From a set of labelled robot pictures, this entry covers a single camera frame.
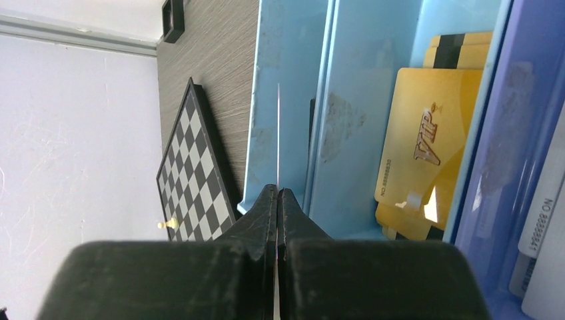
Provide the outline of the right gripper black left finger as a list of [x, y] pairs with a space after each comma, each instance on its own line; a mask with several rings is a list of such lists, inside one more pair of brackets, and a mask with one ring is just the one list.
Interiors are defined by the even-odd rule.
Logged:
[[278, 190], [212, 241], [98, 241], [70, 252], [40, 319], [272, 319]]

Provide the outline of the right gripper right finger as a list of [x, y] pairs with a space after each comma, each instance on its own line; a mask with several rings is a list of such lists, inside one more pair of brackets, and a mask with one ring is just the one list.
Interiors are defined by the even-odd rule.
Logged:
[[441, 241], [330, 238], [277, 199], [282, 319], [489, 319], [465, 256]]

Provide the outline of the silver grey credit card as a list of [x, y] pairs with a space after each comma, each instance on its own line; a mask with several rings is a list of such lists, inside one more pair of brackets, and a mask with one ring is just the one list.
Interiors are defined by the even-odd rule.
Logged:
[[[281, 89], [280, 89], [280, 83], [277, 83], [277, 157], [276, 157], [276, 177], [277, 177], [277, 194], [280, 191], [280, 158], [281, 158]], [[277, 262], [275, 265], [275, 273], [276, 273], [276, 283], [275, 283], [275, 287], [276, 287], [276, 302], [277, 304], [277, 315], [279, 316], [279, 319], [283, 319], [283, 316], [281, 315], [281, 311], [282, 311], [282, 303], [281, 303], [281, 294], [280, 294], [280, 289], [281, 289], [281, 284], [280, 284], [280, 272], [279, 272], [279, 227], [278, 227], [278, 211], [277, 211]]]

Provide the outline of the gold credit card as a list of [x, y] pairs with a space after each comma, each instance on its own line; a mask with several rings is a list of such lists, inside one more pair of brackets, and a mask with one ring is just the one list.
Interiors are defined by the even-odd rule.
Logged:
[[398, 71], [374, 197], [376, 217], [400, 231], [445, 229], [482, 71]]

